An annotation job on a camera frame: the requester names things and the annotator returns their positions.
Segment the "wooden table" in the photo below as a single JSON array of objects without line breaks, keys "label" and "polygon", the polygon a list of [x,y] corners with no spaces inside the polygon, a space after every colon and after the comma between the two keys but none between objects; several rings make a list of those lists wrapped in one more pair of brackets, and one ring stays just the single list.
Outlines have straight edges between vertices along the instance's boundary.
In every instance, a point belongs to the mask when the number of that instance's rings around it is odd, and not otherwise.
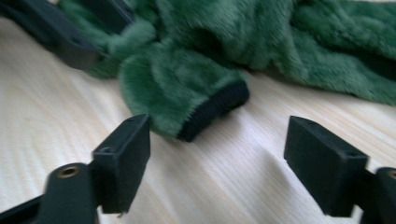
[{"label": "wooden table", "polygon": [[[71,69],[0,20],[0,212],[43,192],[53,169],[89,162],[131,117],[117,80]],[[289,116],[312,119],[396,167],[396,107],[249,76],[251,98],[193,143],[151,134],[151,158],[129,214],[102,223],[357,223],[322,215],[283,159]]]}]

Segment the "black elastic band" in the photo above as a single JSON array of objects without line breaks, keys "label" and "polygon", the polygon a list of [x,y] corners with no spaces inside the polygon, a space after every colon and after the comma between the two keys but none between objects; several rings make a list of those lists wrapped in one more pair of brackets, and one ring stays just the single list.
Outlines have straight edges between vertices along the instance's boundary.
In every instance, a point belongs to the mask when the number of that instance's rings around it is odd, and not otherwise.
[{"label": "black elastic band", "polygon": [[243,105],[248,100],[248,97],[248,86],[244,81],[238,81],[226,86],[195,109],[190,119],[185,121],[177,138],[191,142],[214,119]]}]

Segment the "black plastic tab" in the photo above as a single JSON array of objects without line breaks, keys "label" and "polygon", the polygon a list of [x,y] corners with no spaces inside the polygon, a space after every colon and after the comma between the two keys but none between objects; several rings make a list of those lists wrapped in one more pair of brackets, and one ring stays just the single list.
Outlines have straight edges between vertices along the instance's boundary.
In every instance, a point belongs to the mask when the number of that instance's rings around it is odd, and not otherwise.
[{"label": "black plastic tab", "polygon": [[90,167],[71,163],[50,174],[37,224],[96,224],[96,207]]},{"label": "black plastic tab", "polygon": [[101,57],[99,50],[47,0],[2,0],[0,14],[14,20],[45,49],[73,68],[88,69]]},{"label": "black plastic tab", "polygon": [[35,223],[40,202],[41,196],[3,212],[0,214],[0,224]]},{"label": "black plastic tab", "polygon": [[125,120],[94,152],[91,167],[104,213],[128,212],[149,160],[149,116]]},{"label": "black plastic tab", "polygon": [[377,170],[374,196],[383,223],[396,223],[396,169]]},{"label": "black plastic tab", "polygon": [[350,217],[367,155],[314,121],[291,117],[284,156],[325,214]]},{"label": "black plastic tab", "polygon": [[120,34],[134,22],[134,13],[123,0],[79,0],[107,29]]}]

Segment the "green plush garment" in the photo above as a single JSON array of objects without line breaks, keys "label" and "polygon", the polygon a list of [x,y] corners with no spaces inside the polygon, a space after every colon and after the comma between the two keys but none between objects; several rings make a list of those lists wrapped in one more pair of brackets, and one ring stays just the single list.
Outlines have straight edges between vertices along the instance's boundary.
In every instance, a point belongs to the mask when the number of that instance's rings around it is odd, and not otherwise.
[{"label": "green plush garment", "polygon": [[396,3],[337,0],[127,0],[136,22],[112,34],[78,0],[59,8],[105,55],[134,114],[192,141],[244,104],[242,66],[396,105]]}]

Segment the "light wood surface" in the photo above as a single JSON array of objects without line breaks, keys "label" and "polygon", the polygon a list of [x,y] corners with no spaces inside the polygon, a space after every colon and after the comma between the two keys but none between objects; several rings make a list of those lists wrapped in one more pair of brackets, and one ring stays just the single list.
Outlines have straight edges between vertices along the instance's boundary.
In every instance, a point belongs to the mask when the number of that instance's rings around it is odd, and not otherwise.
[{"label": "light wood surface", "polygon": [[[151,134],[151,158],[130,213],[102,223],[357,223],[322,215],[283,160],[289,116],[312,119],[396,167],[396,107],[313,90],[264,74],[251,98],[193,143]],[[43,192],[53,169],[89,162],[131,117],[117,80],[71,69],[0,20],[0,212]]]}]

